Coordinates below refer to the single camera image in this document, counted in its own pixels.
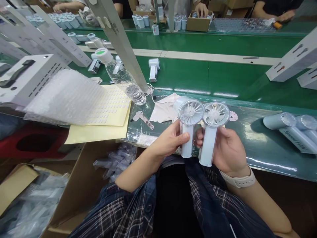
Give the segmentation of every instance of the table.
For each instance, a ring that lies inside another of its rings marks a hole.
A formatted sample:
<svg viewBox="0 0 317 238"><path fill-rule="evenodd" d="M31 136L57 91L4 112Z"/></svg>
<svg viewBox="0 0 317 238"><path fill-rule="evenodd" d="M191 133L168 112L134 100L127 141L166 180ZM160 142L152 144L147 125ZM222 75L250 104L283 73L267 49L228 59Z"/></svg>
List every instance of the table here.
<svg viewBox="0 0 317 238"><path fill-rule="evenodd" d="M169 91L157 91L154 95L157 100L170 95ZM203 102L221 101L229 106L231 111L238 115L235 122L229 121L226 128L233 129L239 135L247 155L248 164L255 168L277 174L305 179L317 182L317 160L315 155L300 153L293 144L287 140L279 131L272 131L266 128L262 122L263 117L273 115L281 111L288 111L294 114L302 114L305 109L273 106L264 103L246 103L244 101L232 99L220 99L214 97L200 96L194 94L178 93L181 96L187 95L191 98ZM129 120L133 118L137 111L142 110L146 118L150 118L154 103L148 97L147 103L143 106L133 105ZM139 141L140 135L157 137L165 130L171 122L152 122L152 131L141 119L129 122L127 137L124 141L146 147ZM197 148L193 151L193 156L198 156Z"/></svg>
<svg viewBox="0 0 317 238"><path fill-rule="evenodd" d="M94 33L104 38L103 32L94 31ZM134 49L262 57L282 57L302 39L302 36L197 33L161 33L160 37L155 37L151 32L136 31L128 31L127 35ZM150 57L137 56L147 81L150 71L149 59ZM316 156L300 153L279 131L271 131L262 123L264 116L281 111L317 116L315 103L317 93L314 90L301 88L296 80L298 76L284 83L278 83L268 80L265 72L270 67L263 65L167 58L160 58L160 64L158 81L153 84L158 89L154 91L157 100L176 92L181 96L186 94L203 102L220 100L226 103L239 118L236 122L228 122L226 127L234 129L241 138L246 149L247 162L251 167L317 181ZM79 68L73 63L71 67L89 76L86 69ZM103 84L108 84L110 81L104 67L101 67L97 76L101 77ZM153 108L154 103L150 98L143 106L133 105L129 120L139 110L143 110L145 117L149 119ZM140 135L157 137L170 124L171 122L153 122L154 130L152 131L140 119L137 122L129 122L128 134L124 140L136 144Z"/></svg>

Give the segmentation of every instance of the plaid shirt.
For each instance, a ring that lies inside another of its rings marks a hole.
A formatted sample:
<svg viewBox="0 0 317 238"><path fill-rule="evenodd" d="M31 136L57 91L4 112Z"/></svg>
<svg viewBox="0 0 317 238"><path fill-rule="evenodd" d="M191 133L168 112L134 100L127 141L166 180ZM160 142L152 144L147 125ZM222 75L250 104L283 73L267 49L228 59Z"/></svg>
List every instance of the plaid shirt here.
<svg viewBox="0 0 317 238"><path fill-rule="evenodd" d="M227 191L216 166L204 167L196 159L187 159L185 170L194 211L205 237L234 238L233 231L237 238L275 237L250 207ZM155 204L155 176L133 193L110 183L102 189L95 207L69 237L149 237Z"/></svg>

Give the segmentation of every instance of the fan grille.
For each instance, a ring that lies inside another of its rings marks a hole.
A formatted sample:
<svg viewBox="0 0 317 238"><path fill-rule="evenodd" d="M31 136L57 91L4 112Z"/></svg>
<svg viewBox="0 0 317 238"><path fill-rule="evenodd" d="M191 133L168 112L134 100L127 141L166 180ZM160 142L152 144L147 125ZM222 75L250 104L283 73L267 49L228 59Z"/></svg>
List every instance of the fan grille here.
<svg viewBox="0 0 317 238"><path fill-rule="evenodd" d="M204 122L210 126L219 127L228 122L230 118L229 108L220 102L212 102L205 105Z"/></svg>
<svg viewBox="0 0 317 238"><path fill-rule="evenodd" d="M178 111L179 120L186 125L194 125L202 119L204 107L198 100L183 103Z"/></svg>

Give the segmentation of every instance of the black shirt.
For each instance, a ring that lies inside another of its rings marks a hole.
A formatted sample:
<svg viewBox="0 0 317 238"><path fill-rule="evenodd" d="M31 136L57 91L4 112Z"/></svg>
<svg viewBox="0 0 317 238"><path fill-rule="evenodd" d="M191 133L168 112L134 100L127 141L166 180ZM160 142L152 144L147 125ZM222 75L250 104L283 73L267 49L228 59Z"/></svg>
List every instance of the black shirt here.
<svg viewBox="0 0 317 238"><path fill-rule="evenodd" d="M120 3L123 5L123 16L122 19L132 18L132 11L129 5L129 0L112 0L113 3Z"/></svg>
<svg viewBox="0 0 317 238"><path fill-rule="evenodd" d="M263 10L267 14L280 16L283 13L299 8L304 0L258 0L265 2Z"/></svg>

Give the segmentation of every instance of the person's left hand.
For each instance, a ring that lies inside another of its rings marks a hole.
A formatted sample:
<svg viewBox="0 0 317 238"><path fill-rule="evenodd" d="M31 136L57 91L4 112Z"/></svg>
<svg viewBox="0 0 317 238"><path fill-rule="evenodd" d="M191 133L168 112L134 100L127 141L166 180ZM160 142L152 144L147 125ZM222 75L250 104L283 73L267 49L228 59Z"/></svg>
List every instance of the person's left hand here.
<svg viewBox="0 0 317 238"><path fill-rule="evenodd" d="M200 17L200 16L205 16L207 17L208 16L208 8L206 6L206 4L204 3L198 3L195 7L195 11L197 12L197 16Z"/></svg>
<svg viewBox="0 0 317 238"><path fill-rule="evenodd" d="M295 10L289 10L288 12L277 17L276 21L279 21L279 22L290 21L294 16L295 16Z"/></svg>
<svg viewBox="0 0 317 238"><path fill-rule="evenodd" d="M164 158L173 154L180 145L188 142L189 139L188 132L180 134L179 120L177 120L166 128L147 150L150 150L154 156Z"/></svg>

